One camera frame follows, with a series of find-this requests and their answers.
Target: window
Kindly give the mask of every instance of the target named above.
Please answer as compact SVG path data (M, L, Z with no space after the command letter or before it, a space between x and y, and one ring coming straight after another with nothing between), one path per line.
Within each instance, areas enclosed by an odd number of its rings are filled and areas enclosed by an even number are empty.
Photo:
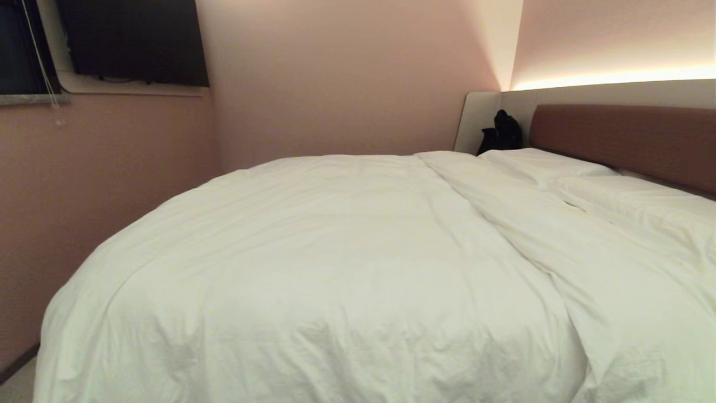
M61 93L36 0L0 0L0 95Z

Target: brown upholstered headboard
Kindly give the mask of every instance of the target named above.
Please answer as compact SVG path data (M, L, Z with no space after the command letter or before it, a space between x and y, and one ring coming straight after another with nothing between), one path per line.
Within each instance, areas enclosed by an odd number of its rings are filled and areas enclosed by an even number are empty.
M716 110L540 105L530 143L716 194Z

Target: flat screen tv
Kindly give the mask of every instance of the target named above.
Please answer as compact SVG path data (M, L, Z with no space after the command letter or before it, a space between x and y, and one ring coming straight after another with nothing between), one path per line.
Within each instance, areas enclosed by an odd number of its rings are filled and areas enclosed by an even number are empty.
M208 87L194 0L57 0L77 74Z

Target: black bag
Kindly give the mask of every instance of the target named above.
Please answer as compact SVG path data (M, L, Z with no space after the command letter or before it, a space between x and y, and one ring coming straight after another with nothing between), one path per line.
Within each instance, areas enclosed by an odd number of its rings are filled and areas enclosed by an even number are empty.
M495 128L483 129L485 138L478 155L489 150L517 150L522 148L522 129L517 120L500 109L495 116Z

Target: white pillow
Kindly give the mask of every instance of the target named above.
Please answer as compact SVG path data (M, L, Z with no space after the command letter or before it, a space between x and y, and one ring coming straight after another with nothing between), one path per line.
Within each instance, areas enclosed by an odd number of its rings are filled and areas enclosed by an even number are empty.
M653 250L716 271L716 201L629 176L562 178L550 188Z
M541 189L547 189L551 181L569 176L618 175L617 172L606 166L549 153L537 148L488 151L478 158L489 161L513 176L530 181Z

